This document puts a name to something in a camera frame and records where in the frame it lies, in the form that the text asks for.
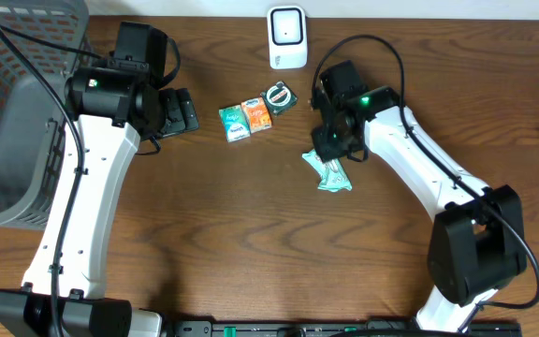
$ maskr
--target small box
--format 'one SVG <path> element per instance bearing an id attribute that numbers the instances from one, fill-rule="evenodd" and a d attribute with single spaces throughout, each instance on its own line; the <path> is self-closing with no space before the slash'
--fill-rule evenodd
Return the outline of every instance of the small box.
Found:
<path id="1" fill-rule="evenodd" d="M 271 128 L 271 117 L 261 97 L 246 100 L 240 104 L 249 121 L 251 133 Z"/>
<path id="2" fill-rule="evenodd" d="M 240 106 L 220 109 L 220 118 L 224 124 L 228 142 L 251 136 L 249 125 Z"/>
<path id="3" fill-rule="evenodd" d="M 269 112 L 274 116 L 294 107 L 298 100 L 297 96 L 282 81 L 278 81 L 268 91 L 261 93 L 261 97 L 266 102 Z"/>

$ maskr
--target white device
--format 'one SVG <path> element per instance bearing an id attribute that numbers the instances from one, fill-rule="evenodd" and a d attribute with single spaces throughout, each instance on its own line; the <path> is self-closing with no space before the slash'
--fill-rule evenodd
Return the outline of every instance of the white device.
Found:
<path id="1" fill-rule="evenodd" d="M 109 118 L 81 115 L 76 127 L 85 149 L 84 166 L 89 169 L 80 182 L 68 223 L 59 276 L 59 296 L 70 297 L 72 289 L 82 291 L 86 300 L 105 297 L 109 235 L 118 205 L 122 182 L 140 143 L 131 124 L 115 127 Z M 51 293 L 49 266 L 77 166 L 76 143 L 66 126 L 65 158 L 55 190 L 49 222 L 35 258 L 24 274 L 22 284 L 31 284 L 38 294 Z M 158 337 L 163 317 L 133 308 L 128 337 Z"/>
<path id="2" fill-rule="evenodd" d="M 277 6 L 268 11 L 269 65 L 294 69 L 307 64 L 305 11 L 299 6 Z"/>
<path id="3" fill-rule="evenodd" d="M 468 184 L 479 195 L 484 194 L 488 185 L 475 178 L 457 164 L 417 123 L 413 112 L 404 108 L 405 119 L 413 127 L 413 132 L 432 154 L 449 170 Z M 399 107 L 376 113 L 375 118 L 365 123 L 365 145 L 374 154 L 384 159 L 411 188 L 415 196 L 430 215 L 433 222 L 436 214 L 444 211 L 448 202 L 462 205 L 473 198 L 464 190 L 457 188 L 436 165 L 409 138 L 401 123 Z M 423 330 L 457 332 L 472 314 L 475 305 L 481 300 L 494 296 L 498 290 L 490 289 L 475 296 L 472 303 L 465 306 L 448 301 L 435 286 L 426 305 L 417 313 L 415 321 Z"/>

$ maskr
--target snack package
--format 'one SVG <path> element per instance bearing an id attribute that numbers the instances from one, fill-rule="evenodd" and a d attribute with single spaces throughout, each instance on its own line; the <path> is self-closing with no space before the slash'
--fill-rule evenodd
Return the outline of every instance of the snack package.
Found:
<path id="1" fill-rule="evenodd" d="M 249 125 L 240 106 L 220 109 L 220 118 L 224 124 L 228 142 L 251 136 Z"/>
<path id="2" fill-rule="evenodd" d="M 271 118 L 261 97 L 246 100 L 240 104 L 249 121 L 251 133 L 271 128 Z"/>
<path id="3" fill-rule="evenodd" d="M 283 81 L 278 81 L 275 85 L 261 93 L 261 97 L 266 102 L 268 110 L 278 116 L 284 111 L 297 104 L 297 96 L 286 86 Z"/>
<path id="4" fill-rule="evenodd" d="M 353 185 L 348 180 L 341 162 L 338 159 L 330 160 L 327 163 L 322 163 L 319 155 L 315 152 L 315 149 L 311 150 L 307 154 L 303 154 L 303 159 L 307 161 L 319 174 L 321 182 L 317 186 L 317 189 L 338 192 L 342 189 L 352 190 Z"/>

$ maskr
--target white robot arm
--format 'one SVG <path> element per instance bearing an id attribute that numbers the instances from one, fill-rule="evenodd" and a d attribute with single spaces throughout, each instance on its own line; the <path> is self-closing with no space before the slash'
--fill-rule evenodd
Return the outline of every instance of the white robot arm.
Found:
<path id="1" fill-rule="evenodd" d="M 421 142 L 451 171 L 462 177 L 474 191 L 483 195 L 483 189 L 488 185 L 446 154 L 417 123 L 409 108 L 405 108 L 404 113 L 407 123 L 413 127 Z M 398 107 L 378 112 L 373 120 L 366 122 L 364 135 L 369 150 L 378 154 L 399 174 L 421 201 L 432 222 L 436 214 L 444 211 L 446 204 L 454 202 L 462 205 L 473 199 L 456 187 L 407 136 Z M 423 330 L 457 332 L 473 313 L 474 305 L 489 299 L 496 292 L 497 289 L 488 290 L 476 296 L 472 303 L 461 307 L 448 301 L 438 288 L 434 287 L 428 302 L 417 313 L 416 323 Z"/>
<path id="2" fill-rule="evenodd" d="M 76 122 L 85 149 L 85 168 L 68 223 L 59 277 L 59 295 L 81 291 L 85 299 L 102 299 L 106 290 L 109 234 L 118 196 L 128 165 L 137 152 L 140 136 L 130 124 L 114 127 L 109 118 L 81 115 Z M 57 184 L 51 214 L 35 258 L 22 284 L 34 292 L 51 293 L 53 248 L 77 166 L 76 144 L 66 137 L 64 163 Z"/>

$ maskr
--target plastic basket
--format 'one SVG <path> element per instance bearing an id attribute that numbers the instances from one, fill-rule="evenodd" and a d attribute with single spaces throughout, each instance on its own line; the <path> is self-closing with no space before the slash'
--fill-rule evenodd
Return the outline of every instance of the plastic basket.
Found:
<path id="1" fill-rule="evenodd" d="M 0 1 L 0 24 L 27 35 L 88 49 L 83 1 Z M 7 36 L 63 97 L 66 75 L 86 61 Z M 51 98 L 0 40 L 0 226 L 42 229 L 64 150 L 63 118 Z"/>

